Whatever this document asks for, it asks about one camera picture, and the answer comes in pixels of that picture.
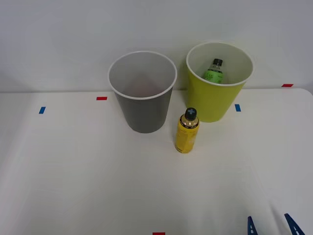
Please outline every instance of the yellow cup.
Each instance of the yellow cup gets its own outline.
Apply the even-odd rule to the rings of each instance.
[[[221,84],[202,79],[215,59],[223,60]],[[200,121],[220,120],[254,71],[253,61],[241,49],[227,43],[202,43],[186,58],[188,67],[188,107],[197,110]]]

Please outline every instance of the bottle cap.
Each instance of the bottle cap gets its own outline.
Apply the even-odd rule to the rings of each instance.
[[[197,117],[197,110],[194,108],[188,108],[185,113],[185,118],[189,121],[193,121]]]
[[[220,59],[214,59],[213,64],[217,66],[222,66],[223,60]]]

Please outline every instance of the green bottle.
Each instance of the green bottle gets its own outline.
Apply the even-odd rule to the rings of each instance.
[[[223,81],[223,72],[221,71],[223,60],[214,59],[211,67],[204,73],[203,78],[207,81],[221,84]]]

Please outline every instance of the yellow bottle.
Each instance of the yellow bottle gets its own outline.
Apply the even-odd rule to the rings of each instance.
[[[181,153],[189,153],[194,146],[198,129],[197,111],[188,108],[178,121],[175,148]]]

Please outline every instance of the white wall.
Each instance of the white wall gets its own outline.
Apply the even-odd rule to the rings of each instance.
[[[122,54],[183,61],[202,41],[232,42],[256,61],[246,87],[313,91],[310,0],[0,0],[0,91],[109,90]]]

